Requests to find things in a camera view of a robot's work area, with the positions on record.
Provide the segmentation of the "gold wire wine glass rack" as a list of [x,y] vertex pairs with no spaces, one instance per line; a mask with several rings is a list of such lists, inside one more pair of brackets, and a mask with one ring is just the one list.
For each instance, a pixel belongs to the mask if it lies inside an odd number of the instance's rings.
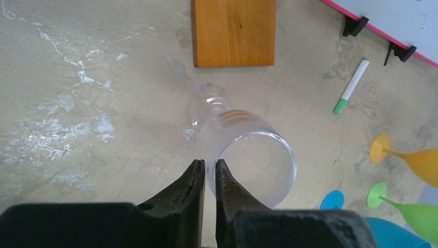
[[194,0],[191,22],[194,66],[272,66],[275,0]]

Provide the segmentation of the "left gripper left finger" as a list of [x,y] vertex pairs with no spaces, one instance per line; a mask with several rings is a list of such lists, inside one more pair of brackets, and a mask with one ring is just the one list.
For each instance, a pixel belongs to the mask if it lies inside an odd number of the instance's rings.
[[194,160],[145,202],[20,204],[1,214],[1,247],[200,247],[205,165]]

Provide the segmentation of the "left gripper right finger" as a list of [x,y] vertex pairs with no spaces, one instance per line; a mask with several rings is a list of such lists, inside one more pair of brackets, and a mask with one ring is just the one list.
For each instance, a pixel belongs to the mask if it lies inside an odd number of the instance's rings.
[[218,247],[376,247],[371,229],[349,210],[272,210],[215,165]]

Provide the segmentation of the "clear wine glass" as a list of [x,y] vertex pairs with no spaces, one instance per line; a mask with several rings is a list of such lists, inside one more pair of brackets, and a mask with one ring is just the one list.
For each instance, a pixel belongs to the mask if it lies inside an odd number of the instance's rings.
[[223,159],[236,181],[267,207],[286,198],[296,179],[296,157],[266,120],[232,107],[227,98],[208,96],[193,103],[191,121],[196,156],[205,161],[213,194],[215,165]]

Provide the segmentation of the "blue plastic wine glass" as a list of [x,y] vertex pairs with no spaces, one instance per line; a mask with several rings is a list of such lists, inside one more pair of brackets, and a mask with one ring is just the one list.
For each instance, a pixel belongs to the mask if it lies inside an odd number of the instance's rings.
[[[334,190],[328,193],[323,199],[320,209],[341,209],[344,204],[344,199],[342,191]],[[365,217],[365,220],[371,228],[378,247],[432,247],[432,245],[423,238],[393,222],[375,217]]]

